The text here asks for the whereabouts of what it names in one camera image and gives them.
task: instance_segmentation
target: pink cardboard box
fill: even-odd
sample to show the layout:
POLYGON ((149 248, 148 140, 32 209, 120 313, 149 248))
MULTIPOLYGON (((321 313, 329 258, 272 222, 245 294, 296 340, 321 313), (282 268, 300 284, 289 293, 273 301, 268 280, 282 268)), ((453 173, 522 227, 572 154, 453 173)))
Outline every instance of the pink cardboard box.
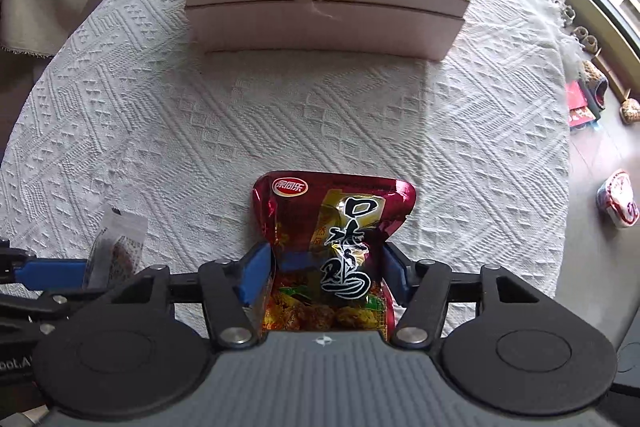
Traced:
POLYGON ((185 0, 205 51, 299 49, 442 60, 469 0, 185 0))

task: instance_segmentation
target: tiled floor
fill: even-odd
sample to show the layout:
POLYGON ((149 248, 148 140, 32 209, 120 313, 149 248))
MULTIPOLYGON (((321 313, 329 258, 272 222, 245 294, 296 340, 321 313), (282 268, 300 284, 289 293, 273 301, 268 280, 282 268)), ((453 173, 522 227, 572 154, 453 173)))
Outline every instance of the tiled floor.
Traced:
MULTIPOLYGON (((46 64, 35 62, 0 50, 0 157, 31 83, 46 64)), ((617 344, 640 298, 640 225, 615 230, 601 220, 594 197, 617 168, 630 172, 640 193, 640 124, 624 126, 611 93, 606 102, 599 125, 571 135, 569 216, 556 298, 617 344)))

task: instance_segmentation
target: round table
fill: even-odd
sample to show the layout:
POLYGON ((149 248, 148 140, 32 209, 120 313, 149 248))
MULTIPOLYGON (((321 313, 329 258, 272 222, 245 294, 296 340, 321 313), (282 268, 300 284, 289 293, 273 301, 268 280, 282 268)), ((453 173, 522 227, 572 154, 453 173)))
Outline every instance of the round table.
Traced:
POLYGON ((39 256, 85 257, 110 203, 148 217, 143 266, 192 271, 258 239, 250 191, 267 171, 391 176, 417 189, 392 238, 409 257, 499 263, 552 295, 568 206, 558 10, 471 0, 465 19, 438 63, 205 55, 184 0, 104 0, 22 109, 0 232, 39 256))

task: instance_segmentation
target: transparent snack packet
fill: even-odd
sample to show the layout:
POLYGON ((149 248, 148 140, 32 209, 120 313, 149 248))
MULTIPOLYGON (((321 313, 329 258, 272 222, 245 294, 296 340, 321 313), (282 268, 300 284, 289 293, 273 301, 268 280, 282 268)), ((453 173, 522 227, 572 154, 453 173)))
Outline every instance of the transparent snack packet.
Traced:
POLYGON ((89 253, 82 287, 107 288, 131 277, 142 259, 148 219, 108 206, 89 253))

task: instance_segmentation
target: textured tablecloth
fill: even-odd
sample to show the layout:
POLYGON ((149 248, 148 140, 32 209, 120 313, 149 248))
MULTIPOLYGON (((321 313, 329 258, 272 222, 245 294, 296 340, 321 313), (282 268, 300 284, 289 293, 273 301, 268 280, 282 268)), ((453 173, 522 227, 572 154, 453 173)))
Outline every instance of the textured tablecloth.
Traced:
MULTIPOLYGON (((552 295, 570 46, 549 0, 471 0, 465 18, 440 63, 203 55, 184 0, 104 0, 22 109, 0 170, 0 232, 39 256, 85 257, 108 202, 148 217, 144 266, 191 271, 258 239, 250 191, 267 171, 396 176, 418 194, 393 237, 410 257, 500 263, 552 295)), ((178 317, 198 322, 193 309, 178 317)))

